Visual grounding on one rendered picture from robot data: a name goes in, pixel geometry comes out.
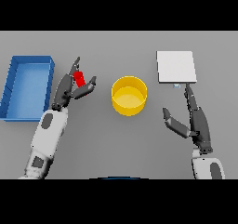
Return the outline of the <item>red beaker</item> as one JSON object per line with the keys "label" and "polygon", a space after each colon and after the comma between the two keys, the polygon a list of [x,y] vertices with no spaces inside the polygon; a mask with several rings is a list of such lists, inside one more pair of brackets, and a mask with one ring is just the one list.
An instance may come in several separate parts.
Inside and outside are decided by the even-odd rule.
{"label": "red beaker", "polygon": [[81,71],[77,71],[73,74],[74,81],[76,82],[78,87],[82,87],[86,84],[84,73]]}

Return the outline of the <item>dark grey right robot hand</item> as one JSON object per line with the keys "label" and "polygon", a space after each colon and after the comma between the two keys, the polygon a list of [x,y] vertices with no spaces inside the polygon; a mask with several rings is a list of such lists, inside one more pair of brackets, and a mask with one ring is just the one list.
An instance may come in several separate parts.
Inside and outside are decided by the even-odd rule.
{"label": "dark grey right robot hand", "polygon": [[192,143],[199,148],[201,154],[209,154],[213,151],[209,125],[203,109],[197,105],[189,84],[185,86],[184,96],[187,100],[191,127],[175,119],[168,108],[163,108],[165,126],[183,138],[191,138]]}

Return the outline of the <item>pale square measuring scale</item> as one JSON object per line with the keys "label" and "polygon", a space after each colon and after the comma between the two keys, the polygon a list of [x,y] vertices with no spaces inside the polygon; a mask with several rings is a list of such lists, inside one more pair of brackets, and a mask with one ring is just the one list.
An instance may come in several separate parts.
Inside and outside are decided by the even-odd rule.
{"label": "pale square measuring scale", "polygon": [[156,52],[159,84],[195,84],[197,82],[191,51]]}

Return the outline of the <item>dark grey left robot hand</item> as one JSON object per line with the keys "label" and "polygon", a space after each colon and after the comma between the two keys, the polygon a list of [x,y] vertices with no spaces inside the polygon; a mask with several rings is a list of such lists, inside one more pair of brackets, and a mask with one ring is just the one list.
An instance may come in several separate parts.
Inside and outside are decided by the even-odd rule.
{"label": "dark grey left robot hand", "polygon": [[96,76],[93,76],[87,84],[73,89],[73,85],[76,82],[76,74],[80,72],[79,61],[80,58],[77,58],[70,71],[60,80],[51,105],[53,111],[61,112],[63,108],[69,105],[71,99],[80,99],[94,90],[96,86]]}

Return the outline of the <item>blue tray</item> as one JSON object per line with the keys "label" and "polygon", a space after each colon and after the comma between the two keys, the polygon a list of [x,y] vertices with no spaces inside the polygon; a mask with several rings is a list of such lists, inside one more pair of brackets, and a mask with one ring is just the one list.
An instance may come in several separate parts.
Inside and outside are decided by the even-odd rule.
{"label": "blue tray", "polygon": [[54,68],[51,56],[12,56],[0,99],[0,120],[39,122],[49,107]]}

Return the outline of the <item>yellow bowl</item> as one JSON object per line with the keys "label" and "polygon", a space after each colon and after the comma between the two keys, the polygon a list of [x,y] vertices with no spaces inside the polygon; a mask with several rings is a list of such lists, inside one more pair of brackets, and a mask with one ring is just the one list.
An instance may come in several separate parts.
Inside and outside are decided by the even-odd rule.
{"label": "yellow bowl", "polygon": [[112,106],[123,116],[140,113],[147,100],[147,87],[136,76],[127,75],[117,79],[112,85]]}

